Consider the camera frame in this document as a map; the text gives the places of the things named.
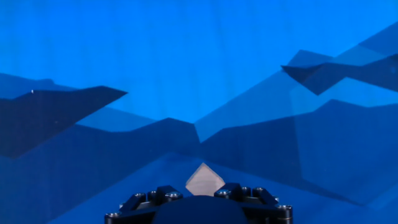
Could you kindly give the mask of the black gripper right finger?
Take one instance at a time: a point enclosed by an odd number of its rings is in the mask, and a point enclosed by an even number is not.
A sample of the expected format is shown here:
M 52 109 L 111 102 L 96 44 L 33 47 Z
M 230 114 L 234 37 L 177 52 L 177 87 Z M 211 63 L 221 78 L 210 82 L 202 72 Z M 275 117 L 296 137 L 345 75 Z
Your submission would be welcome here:
M 239 212 L 248 223 L 292 224 L 292 206 L 279 205 L 279 200 L 262 187 L 242 187 L 238 183 L 227 183 L 218 189 L 214 197 L 234 201 Z

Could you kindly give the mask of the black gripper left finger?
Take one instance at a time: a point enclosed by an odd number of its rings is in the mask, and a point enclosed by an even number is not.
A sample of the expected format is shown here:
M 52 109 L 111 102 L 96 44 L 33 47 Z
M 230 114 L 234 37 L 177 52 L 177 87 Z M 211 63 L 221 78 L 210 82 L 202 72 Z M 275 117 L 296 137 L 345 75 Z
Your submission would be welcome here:
M 119 211 L 107 213 L 105 224 L 150 224 L 161 205 L 183 198 L 183 194 L 170 185 L 157 187 L 148 193 L 136 193 L 120 204 Z

